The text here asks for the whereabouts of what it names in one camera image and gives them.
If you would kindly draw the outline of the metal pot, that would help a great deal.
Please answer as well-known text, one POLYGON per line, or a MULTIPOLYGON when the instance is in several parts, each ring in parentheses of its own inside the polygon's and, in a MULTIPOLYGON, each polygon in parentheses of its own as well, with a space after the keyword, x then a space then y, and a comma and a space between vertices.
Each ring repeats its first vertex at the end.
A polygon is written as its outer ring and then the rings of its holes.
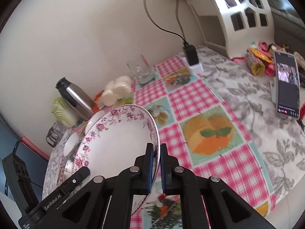
POLYGON ((61 185, 66 179, 68 179, 72 175, 75 155, 76 153, 72 152, 69 155, 62 157, 56 183, 57 186, 61 185))

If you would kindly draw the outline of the floral rimmed white plate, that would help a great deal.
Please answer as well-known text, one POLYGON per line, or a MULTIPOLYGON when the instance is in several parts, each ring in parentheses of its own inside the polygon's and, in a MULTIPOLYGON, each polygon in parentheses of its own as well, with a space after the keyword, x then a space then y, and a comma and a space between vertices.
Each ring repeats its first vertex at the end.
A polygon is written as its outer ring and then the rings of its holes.
POLYGON ((152 180, 160 165, 160 137, 151 114, 136 104, 109 110, 85 134, 75 155, 73 171, 82 166, 90 175, 76 188, 79 191, 95 176, 117 176, 144 155, 148 143, 153 145, 152 180))

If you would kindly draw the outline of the small white bowl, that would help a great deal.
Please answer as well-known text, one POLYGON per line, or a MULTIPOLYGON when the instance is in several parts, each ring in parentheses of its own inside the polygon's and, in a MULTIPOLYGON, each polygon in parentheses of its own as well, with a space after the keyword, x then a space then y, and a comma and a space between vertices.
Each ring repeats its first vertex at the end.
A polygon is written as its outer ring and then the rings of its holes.
POLYGON ((89 132, 89 130, 92 128, 92 126, 105 114, 105 111, 100 110, 96 112, 87 122, 87 125, 85 127, 85 134, 89 132))

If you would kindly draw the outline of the clear glass jar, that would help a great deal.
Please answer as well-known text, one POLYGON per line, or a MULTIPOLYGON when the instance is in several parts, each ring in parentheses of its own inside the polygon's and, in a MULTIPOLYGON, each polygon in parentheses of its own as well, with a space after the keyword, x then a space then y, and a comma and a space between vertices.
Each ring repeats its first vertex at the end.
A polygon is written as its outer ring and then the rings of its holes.
POLYGON ((66 127, 61 122, 55 122, 46 136, 48 145, 54 148, 64 136, 65 130, 66 127))

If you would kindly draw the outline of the pink checkered tablecloth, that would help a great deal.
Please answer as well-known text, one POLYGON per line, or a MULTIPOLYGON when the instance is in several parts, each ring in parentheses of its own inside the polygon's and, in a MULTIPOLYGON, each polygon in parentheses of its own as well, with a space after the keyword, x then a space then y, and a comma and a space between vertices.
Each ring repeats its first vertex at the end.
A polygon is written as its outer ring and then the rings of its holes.
POLYGON ((136 104, 154 118, 160 143, 180 164, 201 177, 219 175, 234 191, 264 215, 273 202, 264 165, 244 126, 224 100, 199 76, 184 67, 180 57, 153 70, 145 86, 111 108, 136 104))

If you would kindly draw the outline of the orange snack packet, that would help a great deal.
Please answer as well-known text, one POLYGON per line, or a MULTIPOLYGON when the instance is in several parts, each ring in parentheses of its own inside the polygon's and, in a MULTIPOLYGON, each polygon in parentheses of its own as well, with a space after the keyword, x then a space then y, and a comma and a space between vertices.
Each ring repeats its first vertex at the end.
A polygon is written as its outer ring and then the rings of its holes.
POLYGON ((102 90, 101 92, 96 94, 96 96, 94 97, 95 105, 92 109, 94 113, 100 111, 104 107, 104 102, 103 102, 102 97, 101 97, 103 92, 104 92, 104 90, 102 90))

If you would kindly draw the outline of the napa cabbage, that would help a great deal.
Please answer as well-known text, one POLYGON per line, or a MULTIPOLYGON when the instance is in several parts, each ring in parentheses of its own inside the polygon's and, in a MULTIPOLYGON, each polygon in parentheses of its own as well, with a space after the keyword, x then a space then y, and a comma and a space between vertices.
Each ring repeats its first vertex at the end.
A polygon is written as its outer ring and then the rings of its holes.
POLYGON ((79 118, 69 108, 62 97, 54 99, 51 111, 55 118, 67 128, 74 127, 78 124, 79 118))

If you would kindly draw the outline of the stainless steel thermos jug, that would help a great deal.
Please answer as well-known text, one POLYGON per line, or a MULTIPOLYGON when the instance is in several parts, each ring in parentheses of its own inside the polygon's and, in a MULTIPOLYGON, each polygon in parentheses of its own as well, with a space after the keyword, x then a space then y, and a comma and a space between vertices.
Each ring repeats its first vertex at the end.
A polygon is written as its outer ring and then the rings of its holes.
POLYGON ((61 78, 56 89, 69 107, 84 121, 88 121, 94 115, 95 102, 77 85, 61 78))

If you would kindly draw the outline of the bag of white buns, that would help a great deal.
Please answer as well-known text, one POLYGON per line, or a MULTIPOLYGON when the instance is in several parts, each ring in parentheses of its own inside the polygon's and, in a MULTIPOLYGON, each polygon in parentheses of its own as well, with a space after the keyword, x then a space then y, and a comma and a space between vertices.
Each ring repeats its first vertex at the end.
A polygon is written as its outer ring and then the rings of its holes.
POLYGON ((128 76, 121 76, 110 81, 102 95, 101 100, 105 106, 114 105, 119 99, 129 95, 132 91, 132 79, 128 76))

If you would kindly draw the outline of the smartphone on stand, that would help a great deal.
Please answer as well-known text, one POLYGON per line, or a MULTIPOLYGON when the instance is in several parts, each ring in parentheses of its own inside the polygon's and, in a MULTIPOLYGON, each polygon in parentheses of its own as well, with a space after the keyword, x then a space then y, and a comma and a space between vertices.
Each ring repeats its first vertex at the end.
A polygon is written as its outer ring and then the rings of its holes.
POLYGON ((300 115, 300 81, 294 55, 275 51, 275 107, 277 113, 298 119, 300 115))

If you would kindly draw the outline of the clear glass mug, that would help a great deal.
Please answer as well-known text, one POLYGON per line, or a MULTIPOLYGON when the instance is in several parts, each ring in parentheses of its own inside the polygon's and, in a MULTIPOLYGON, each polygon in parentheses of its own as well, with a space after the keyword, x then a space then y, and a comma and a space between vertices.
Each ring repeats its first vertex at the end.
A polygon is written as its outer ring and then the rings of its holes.
POLYGON ((142 54, 138 54, 133 59, 127 61, 126 65, 141 86, 150 83, 155 78, 152 68, 148 65, 142 54))

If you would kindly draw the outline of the colourful candy tube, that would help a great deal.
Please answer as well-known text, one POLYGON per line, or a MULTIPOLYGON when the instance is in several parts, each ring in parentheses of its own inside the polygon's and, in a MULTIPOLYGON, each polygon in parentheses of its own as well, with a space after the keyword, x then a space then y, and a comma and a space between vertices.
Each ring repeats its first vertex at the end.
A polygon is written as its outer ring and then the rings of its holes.
POLYGON ((245 54, 245 62, 250 72, 254 76, 260 76, 265 73, 265 65, 255 55, 250 52, 245 54))

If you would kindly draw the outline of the pile of colourful sweets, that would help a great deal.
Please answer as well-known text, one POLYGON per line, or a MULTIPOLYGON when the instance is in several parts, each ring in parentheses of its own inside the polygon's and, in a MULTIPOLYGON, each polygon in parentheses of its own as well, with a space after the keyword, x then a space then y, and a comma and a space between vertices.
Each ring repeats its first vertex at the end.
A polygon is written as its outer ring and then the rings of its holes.
POLYGON ((247 52, 252 53, 260 59, 265 65, 265 74, 273 77, 275 76, 275 51, 288 53, 289 47, 284 45, 283 48, 276 44, 267 44, 264 41, 252 42, 247 52))

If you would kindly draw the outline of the black power adapter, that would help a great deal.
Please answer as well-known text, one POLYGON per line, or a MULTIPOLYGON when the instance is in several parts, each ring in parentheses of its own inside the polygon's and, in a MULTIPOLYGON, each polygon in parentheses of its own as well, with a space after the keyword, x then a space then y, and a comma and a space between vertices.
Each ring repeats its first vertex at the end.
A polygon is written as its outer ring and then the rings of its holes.
POLYGON ((183 47, 183 51, 190 66, 194 66, 199 63, 197 50, 194 45, 185 44, 183 47))

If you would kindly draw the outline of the white wooden chair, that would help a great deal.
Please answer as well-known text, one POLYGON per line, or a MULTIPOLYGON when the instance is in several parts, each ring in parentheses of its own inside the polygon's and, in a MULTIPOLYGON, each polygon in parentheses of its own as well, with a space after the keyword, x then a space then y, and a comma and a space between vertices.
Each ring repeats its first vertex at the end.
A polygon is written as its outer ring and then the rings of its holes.
POLYGON ((267 0, 186 0, 205 46, 230 59, 243 57, 252 43, 275 41, 267 0))

